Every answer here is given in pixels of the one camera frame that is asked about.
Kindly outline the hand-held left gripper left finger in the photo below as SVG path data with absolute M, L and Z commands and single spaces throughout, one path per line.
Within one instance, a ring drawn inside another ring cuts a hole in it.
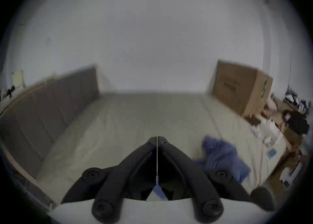
M 68 190 L 61 204 L 94 199 L 91 213 L 101 223 L 116 223 L 127 186 L 157 150 L 157 137 L 149 140 L 129 154 L 119 165 L 109 168 L 88 168 Z

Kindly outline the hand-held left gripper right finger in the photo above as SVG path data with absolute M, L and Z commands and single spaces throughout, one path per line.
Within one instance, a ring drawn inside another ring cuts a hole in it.
M 171 164 L 182 178 L 183 198 L 192 198 L 194 215 L 200 223 L 212 223 L 225 211 L 221 199 L 252 203 L 243 186 L 225 169 L 203 169 L 185 153 L 158 136 L 159 165 Z

